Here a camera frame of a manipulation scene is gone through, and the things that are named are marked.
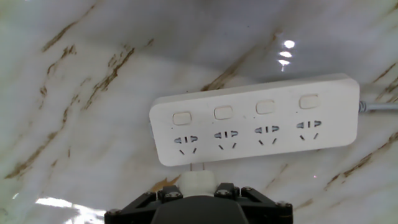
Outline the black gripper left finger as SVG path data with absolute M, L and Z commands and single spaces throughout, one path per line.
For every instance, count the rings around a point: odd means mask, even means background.
M 183 199 L 183 194 L 176 185 L 163 187 L 157 192 L 145 192 L 123 209 L 108 210 L 104 214 L 104 223 L 150 223 L 161 205 L 179 199 Z

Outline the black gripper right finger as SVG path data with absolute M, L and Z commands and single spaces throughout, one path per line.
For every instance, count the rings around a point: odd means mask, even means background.
M 215 197 L 234 202 L 238 214 L 248 223 L 293 224 L 293 205 L 288 202 L 274 202 L 252 187 L 239 188 L 232 183 L 220 183 Z

